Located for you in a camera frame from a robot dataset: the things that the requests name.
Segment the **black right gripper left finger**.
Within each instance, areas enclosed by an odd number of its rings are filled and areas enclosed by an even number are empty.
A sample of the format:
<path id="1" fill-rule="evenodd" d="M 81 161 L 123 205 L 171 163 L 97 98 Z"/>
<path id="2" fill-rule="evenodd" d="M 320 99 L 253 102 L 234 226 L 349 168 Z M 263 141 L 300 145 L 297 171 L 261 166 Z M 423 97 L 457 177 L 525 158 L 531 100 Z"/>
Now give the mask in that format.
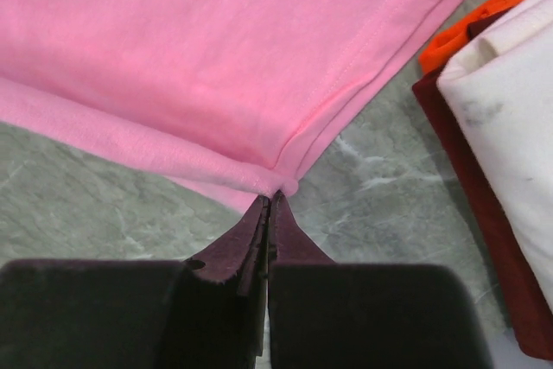
<path id="1" fill-rule="evenodd" d="M 26 258 L 1 269 L 4 368 L 252 368 L 263 351 L 266 221 L 186 260 Z"/>

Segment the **pink t-shirt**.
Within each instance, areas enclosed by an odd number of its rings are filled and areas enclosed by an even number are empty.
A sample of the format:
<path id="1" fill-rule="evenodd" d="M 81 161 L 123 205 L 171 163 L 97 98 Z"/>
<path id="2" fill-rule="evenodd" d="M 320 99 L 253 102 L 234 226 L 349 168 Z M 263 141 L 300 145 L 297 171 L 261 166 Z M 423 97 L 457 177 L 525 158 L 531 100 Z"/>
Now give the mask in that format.
<path id="1" fill-rule="evenodd" d="M 1 119 L 243 212 L 463 0 L 1 0 Z"/>

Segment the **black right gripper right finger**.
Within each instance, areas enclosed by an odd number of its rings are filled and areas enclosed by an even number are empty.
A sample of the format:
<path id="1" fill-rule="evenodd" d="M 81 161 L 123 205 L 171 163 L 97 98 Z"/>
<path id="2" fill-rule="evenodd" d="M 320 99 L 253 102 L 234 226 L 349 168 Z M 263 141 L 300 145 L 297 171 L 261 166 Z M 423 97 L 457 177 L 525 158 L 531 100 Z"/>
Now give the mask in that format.
<path id="1" fill-rule="evenodd" d="M 435 264 L 339 264 L 277 193 L 268 225 L 275 368 L 489 368 L 467 289 Z"/>

